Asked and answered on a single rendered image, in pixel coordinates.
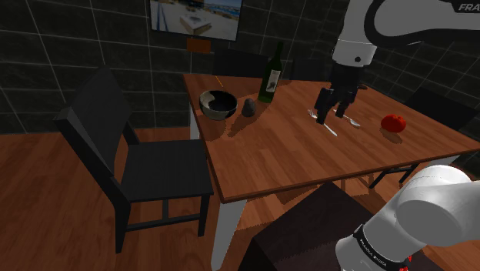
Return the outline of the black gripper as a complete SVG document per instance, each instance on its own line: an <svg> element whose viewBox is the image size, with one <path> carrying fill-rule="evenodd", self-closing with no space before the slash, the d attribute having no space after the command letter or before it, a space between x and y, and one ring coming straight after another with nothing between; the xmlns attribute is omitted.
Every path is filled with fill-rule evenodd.
<svg viewBox="0 0 480 271"><path fill-rule="evenodd" d="M331 87L322 88L315 102L317 123L322 125L325 123L328 111L335 104L335 98L339 102L335 115L339 118L344 117L345 110L355 101L362 73L362 67L351 67L337 62L333 64L329 77Z"/></svg>

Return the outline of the silver fork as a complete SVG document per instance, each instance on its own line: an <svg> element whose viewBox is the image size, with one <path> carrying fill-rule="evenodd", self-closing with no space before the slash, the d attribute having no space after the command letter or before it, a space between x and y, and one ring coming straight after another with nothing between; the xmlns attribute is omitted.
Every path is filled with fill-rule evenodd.
<svg viewBox="0 0 480 271"><path fill-rule="evenodd" d="M317 123L320 124L320 122L318 121L318 115L314 112L314 110L312 109L308 109L308 114L314 118ZM325 123L322 124L332 135L334 136L338 136L338 134L336 132L334 132L328 125L326 125Z"/></svg>

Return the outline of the silver spoon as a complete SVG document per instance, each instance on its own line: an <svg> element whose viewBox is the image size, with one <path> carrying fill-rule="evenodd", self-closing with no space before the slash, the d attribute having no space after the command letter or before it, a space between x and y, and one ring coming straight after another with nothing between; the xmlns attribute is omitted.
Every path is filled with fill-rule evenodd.
<svg viewBox="0 0 480 271"><path fill-rule="evenodd" d="M357 123L355 120L353 120L352 118L348 117L347 115L343 115L342 118L343 118L343 119L347 119L348 121L350 121L350 124L353 125L353 126L355 126L355 127L361 127L361 125L360 125L359 123Z"/></svg>

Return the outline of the red tomato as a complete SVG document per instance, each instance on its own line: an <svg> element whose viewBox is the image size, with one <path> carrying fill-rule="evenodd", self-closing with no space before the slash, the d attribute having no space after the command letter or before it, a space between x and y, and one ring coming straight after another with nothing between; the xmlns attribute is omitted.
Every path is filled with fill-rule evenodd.
<svg viewBox="0 0 480 271"><path fill-rule="evenodd" d="M381 121L381 127L387 132L399 133L406 127L406 121L396 114L386 115Z"/></svg>

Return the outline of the green wine bottle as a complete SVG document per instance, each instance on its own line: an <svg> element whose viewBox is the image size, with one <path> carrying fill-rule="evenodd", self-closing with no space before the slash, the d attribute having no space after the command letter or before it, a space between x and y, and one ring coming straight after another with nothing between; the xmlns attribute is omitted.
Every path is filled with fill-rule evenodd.
<svg viewBox="0 0 480 271"><path fill-rule="evenodd" d="M278 42L274 57L268 62L262 78L261 88L258 93L260 102L270 103L273 100L278 80L282 73L281 54L283 42Z"/></svg>

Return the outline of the wooden table with white legs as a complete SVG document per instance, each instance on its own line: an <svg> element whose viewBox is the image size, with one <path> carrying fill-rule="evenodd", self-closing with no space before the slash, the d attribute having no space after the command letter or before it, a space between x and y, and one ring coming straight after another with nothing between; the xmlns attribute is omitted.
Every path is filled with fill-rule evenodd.
<svg viewBox="0 0 480 271"><path fill-rule="evenodd" d="M221 268L249 199L340 179L350 179L401 166L480 150L480 142L410 109L374 89L361 90L346 115L330 115L325 124L309 114L323 82L283 80L271 103L259 103L251 118L236 112L224 121L202 114L199 96L224 89L239 103L255 98L257 78L187 74L191 103L191 136L201 138L208 153L220 208L211 267ZM402 132L381 127L389 114L403 117Z"/></svg>

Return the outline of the grey rounded stone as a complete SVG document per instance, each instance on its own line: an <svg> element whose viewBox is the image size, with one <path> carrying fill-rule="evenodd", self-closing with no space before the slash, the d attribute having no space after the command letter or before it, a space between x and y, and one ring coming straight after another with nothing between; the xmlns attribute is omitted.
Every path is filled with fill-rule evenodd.
<svg viewBox="0 0 480 271"><path fill-rule="evenodd" d="M256 112L255 101L251 98L245 100L242 107L242 115L244 117L252 117Z"/></svg>

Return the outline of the black chair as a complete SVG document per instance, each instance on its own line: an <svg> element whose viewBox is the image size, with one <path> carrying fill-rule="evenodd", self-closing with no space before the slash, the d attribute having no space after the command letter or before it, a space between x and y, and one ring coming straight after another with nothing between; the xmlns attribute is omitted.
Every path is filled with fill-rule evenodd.
<svg viewBox="0 0 480 271"><path fill-rule="evenodd" d="M219 49L215 51L212 74L261 78L267 64L268 57L265 55Z"/></svg>
<svg viewBox="0 0 480 271"><path fill-rule="evenodd" d="M127 232L198 221L214 191L200 139L142 142L111 69L95 70L54 123L114 207L115 251Z"/></svg>
<svg viewBox="0 0 480 271"><path fill-rule="evenodd" d="M423 87L419 87L404 104L455 131L468 124L480 113L478 110Z"/></svg>

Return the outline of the black and white bowl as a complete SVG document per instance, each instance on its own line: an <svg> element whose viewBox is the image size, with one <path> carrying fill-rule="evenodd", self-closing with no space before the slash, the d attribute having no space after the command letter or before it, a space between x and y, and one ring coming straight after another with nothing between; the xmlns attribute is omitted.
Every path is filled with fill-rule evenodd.
<svg viewBox="0 0 480 271"><path fill-rule="evenodd" d="M238 101L229 92L213 89L205 91L199 96L199 106L209 119L222 121L235 113Z"/></svg>

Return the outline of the dark robot stand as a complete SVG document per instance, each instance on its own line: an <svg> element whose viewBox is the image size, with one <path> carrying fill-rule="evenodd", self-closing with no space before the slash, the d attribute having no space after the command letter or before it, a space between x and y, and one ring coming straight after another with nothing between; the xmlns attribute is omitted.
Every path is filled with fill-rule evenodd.
<svg viewBox="0 0 480 271"><path fill-rule="evenodd" d="M332 182L323 184L252 238L238 271L384 271L355 240L335 253L337 242L384 204L374 190L350 196Z"/></svg>

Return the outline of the orange wall plate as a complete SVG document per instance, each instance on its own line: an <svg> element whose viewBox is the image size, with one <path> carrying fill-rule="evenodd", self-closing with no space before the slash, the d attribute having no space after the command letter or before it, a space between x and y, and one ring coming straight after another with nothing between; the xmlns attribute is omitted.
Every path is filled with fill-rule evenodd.
<svg viewBox="0 0 480 271"><path fill-rule="evenodd" d="M211 51L212 43L210 40L187 38L186 46L189 52L208 54Z"/></svg>

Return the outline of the wall picture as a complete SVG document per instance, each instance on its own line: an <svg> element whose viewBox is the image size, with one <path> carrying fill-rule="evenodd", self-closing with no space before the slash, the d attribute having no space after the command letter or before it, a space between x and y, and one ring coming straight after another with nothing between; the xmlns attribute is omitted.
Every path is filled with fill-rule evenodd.
<svg viewBox="0 0 480 271"><path fill-rule="evenodd" d="M149 0L152 29L234 42L243 0Z"/></svg>

